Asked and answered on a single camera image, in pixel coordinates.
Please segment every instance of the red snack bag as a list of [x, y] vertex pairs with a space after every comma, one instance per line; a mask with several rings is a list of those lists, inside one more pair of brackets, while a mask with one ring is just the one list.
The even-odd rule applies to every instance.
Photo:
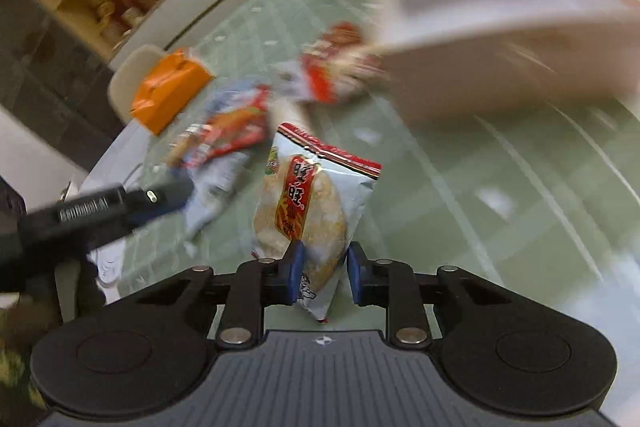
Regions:
[[362, 36], [359, 28], [351, 23], [342, 22], [332, 26], [311, 49], [303, 52], [300, 62], [314, 100], [325, 103], [335, 102], [328, 61], [344, 48], [361, 43]]
[[200, 131], [200, 144], [187, 162], [198, 167], [212, 158], [260, 143], [266, 137], [269, 87], [258, 84], [209, 118]]

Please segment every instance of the table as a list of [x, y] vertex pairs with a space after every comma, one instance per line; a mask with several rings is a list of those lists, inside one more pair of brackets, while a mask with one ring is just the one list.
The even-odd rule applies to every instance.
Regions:
[[[218, 75], [155, 140], [140, 184], [169, 143], [228, 78], [269, 74], [338, 20], [370, 22], [367, 0], [250, 0], [196, 48]], [[370, 258], [434, 273], [461, 266], [603, 331], [616, 347], [618, 377], [604, 411], [622, 423], [640, 391], [640, 120], [634, 107], [533, 108], [407, 129], [382, 93], [316, 107], [327, 142], [379, 161], [383, 172], [356, 232]], [[268, 146], [261, 147], [225, 213], [190, 257], [182, 216], [166, 216], [129, 240], [119, 289], [127, 295], [196, 264], [231, 272], [251, 259], [251, 219]], [[383, 328], [384, 312], [359, 309], [342, 280], [328, 324], [302, 309], [272, 307], [270, 328]]]
[[[130, 121], [102, 155], [79, 187], [80, 194], [90, 194], [115, 185], [136, 186], [142, 169], [151, 132], [137, 120]], [[126, 240], [120, 239], [92, 252], [98, 267], [100, 287], [108, 303], [120, 298], [115, 283], [122, 274]]]

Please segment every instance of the black tile wall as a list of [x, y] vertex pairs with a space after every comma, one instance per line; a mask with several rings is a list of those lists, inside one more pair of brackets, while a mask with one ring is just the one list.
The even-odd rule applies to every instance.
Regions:
[[0, 0], [0, 104], [87, 171], [122, 130], [111, 74], [34, 0]]

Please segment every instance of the metal screw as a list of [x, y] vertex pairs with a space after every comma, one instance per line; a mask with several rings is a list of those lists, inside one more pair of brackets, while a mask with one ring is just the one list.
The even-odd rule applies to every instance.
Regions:
[[220, 339], [227, 344], [244, 344], [251, 338], [251, 331], [244, 328], [227, 328], [220, 333]]
[[420, 344], [427, 339], [426, 331], [420, 328], [402, 328], [396, 331], [396, 339], [403, 344]]

